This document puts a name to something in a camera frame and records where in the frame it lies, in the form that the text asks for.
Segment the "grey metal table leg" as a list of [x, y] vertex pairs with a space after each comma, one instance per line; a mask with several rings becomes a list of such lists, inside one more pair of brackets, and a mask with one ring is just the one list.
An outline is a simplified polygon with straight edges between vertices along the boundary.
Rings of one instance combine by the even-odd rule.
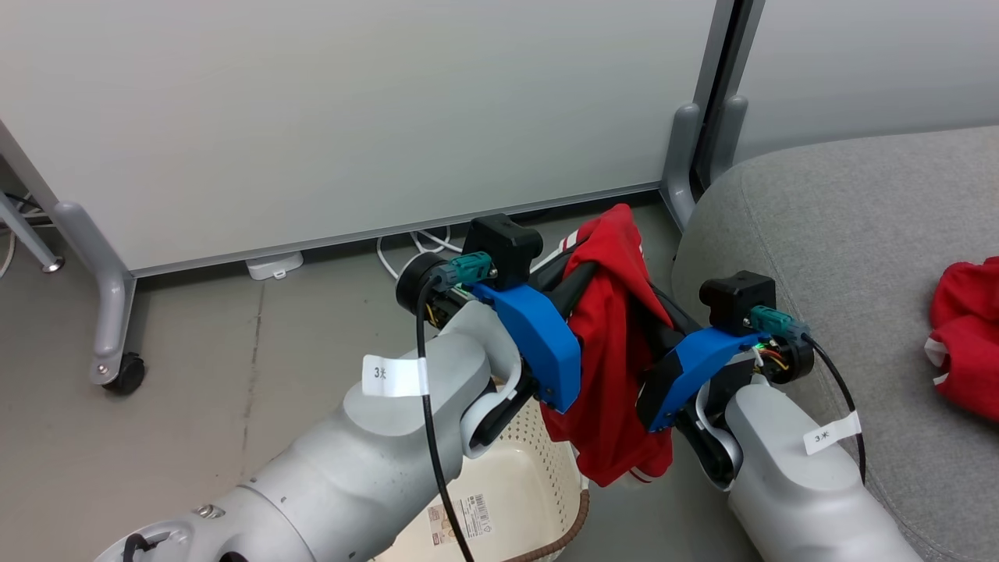
[[0, 277], [3, 277], [5, 272], [12, 262], [14, 249], [13, 244], [15, 239], [20, 240], [22, 245], [41, 263], [41, 269], [45, 273], [56, 272], [64, 266], [65, 260], [62, 257], [54, 255], [50, 252], [48, 246], [44, 241], [35, 233], [32, 225], [25, 219], [21, 211], [14, 206], [11, 200], [24, 203], [26, 205], [31, 205], [36, 209], [41, 209], [39, 204], [28, 201], [27, 199], [22, 199], [21, 196], [10, 197], [10, 194], [6, 192], [0, 192], [0, 221], [6, 224], [7, 229], [11, 233], [11, 247], [9, 249], [8, 258], [4, 262], [3, 266], [0, 266]]

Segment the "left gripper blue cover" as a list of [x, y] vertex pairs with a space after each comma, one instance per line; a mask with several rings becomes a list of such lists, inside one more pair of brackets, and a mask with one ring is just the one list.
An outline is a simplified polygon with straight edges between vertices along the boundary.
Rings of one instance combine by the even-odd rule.
[[510, 338], [520, 375], [509, 375], [510, 402], [535, 396], [564, 414], [581, 392], [581, 343], [567, 324], [600, 265], [582, 262], [564, 274], [573, 251], [534, 266], [522, 251], [471, 251], [445, 259], [424, 252], [396, 272], [396, 301], [443, 330], [472, 304], [485, 310], [492, 338]]

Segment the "narrow white partition panel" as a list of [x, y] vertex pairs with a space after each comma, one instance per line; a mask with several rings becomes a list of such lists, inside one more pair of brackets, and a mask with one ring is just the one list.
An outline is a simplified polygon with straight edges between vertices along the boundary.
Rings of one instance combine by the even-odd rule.
[[764, 0], [735, 162], [999, 124], [999, 0]]

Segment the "white power adapter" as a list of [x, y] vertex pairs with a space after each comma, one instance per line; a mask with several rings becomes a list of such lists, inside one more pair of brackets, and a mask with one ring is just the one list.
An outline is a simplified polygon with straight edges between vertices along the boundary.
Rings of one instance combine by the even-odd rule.
[[247, 259], [245, 264], [247, 274], [254, 280], [284, 279], [289, 272], [304, 265], [304, 256], [302, 252], [294, 251]]

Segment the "red garment with white trim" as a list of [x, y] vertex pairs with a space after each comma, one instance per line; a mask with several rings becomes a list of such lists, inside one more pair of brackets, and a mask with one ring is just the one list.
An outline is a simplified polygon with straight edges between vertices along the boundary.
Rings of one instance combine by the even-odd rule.
[[924, 345], [950, 402], [999, 423], [999, 256], [948, 266], [929, 309]]

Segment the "wide white partition panel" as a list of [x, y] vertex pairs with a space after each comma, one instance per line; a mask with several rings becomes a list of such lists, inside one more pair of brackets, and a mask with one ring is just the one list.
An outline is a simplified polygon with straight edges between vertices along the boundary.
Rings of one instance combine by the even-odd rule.
[[653, 188], [717, 6], [0, 0], [0, 125], [157, 275]]

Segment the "pink laundry basket brown rim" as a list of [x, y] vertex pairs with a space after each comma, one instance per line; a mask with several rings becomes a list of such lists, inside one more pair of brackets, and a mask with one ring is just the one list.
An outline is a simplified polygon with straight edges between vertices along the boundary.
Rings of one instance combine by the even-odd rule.
[[588, 485], [530, 399], [447, 491], [474, 562], [556, 562], [588, 519]]

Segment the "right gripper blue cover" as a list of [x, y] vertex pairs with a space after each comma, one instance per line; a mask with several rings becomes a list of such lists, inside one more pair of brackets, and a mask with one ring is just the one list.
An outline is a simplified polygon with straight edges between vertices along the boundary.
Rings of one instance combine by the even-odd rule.
[[734, 335], [703, 328], [659, 287], [650, 286], [659, 308], [640, 308], [640, 335], [647, 360], [640, 376], [636, 414], [647, 432], [674, 426], [681, 410], [695, 402], [704, 384], [725, 369], [747, 363], [768, 381], [785, 384], [807, 375], [815, 363], [802, 339], [750, 328]]

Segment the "grey fabric sofa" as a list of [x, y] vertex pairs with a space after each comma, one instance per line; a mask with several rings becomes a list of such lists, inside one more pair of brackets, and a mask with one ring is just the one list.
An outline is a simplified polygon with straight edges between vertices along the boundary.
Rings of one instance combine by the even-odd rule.
[[999, 126], [814, 144], [723, 174], [670, 287], [706, 322], [704, 281], [774, 278], [859, 412], [868, 490], [931, 562], [999, 562], [999, 422], [953, 405], [923, 346], [939, 278], [999, 257]]

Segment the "red garment with white stripes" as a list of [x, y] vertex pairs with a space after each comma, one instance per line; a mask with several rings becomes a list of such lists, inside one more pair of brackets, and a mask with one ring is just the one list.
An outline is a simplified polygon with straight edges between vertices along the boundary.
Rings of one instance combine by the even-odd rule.
[[581, 342], [581, 391], [567, 412], [545, 408], [542, 419], [550, 438], [574, 446], [578, 470], [593, 484], [649, 482], [670, 468], [672, 441], [670, 430], [647, 431], [636, 410], [642, 374], [659, 360], [640, 316], [667, 328], [672, 321], [653, 291], [631, 207], [585, 222], [577, 242], [565, 274], [595, 267], [568, 320]]

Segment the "black caster wheel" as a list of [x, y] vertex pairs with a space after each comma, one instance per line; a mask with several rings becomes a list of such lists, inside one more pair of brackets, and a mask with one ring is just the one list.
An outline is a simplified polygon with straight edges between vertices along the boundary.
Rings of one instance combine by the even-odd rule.
[[117, 376], [102, 385], [102, 388], [114, 396], [128, 397], [140, 388], [146, 374], [147, 367], [144, 359], [138, 353], [126, 352], [121, 358]]

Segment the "long grey partition foot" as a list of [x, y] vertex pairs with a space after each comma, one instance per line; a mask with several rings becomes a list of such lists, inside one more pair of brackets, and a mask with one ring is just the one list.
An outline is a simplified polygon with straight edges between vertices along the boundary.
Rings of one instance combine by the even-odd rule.
[[95, 278], [98, 315], [90, 381], [102, 387], [113, 380], [126, 352], [128, 328], [137, 281], [104, 238], [83, 206], [60, 201], [54, 221], [77, 257]]

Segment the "short grey partition foot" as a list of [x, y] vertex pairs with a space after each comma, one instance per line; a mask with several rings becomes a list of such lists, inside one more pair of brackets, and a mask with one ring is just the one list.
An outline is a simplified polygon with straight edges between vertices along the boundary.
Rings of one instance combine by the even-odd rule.
[[660, 195], [670, 211], [672, 221], [677, 224], [681, 233], [688, 227], [696, 204], [690, 170], [702, 129], [700, 114], [702, 112], [695, 103], [682, 105], [675, 111], [659, 186]]
[[709, 156], [709, 185], [731, 169], [748, 109], [745, 96], [736, 94], [722, 103]]

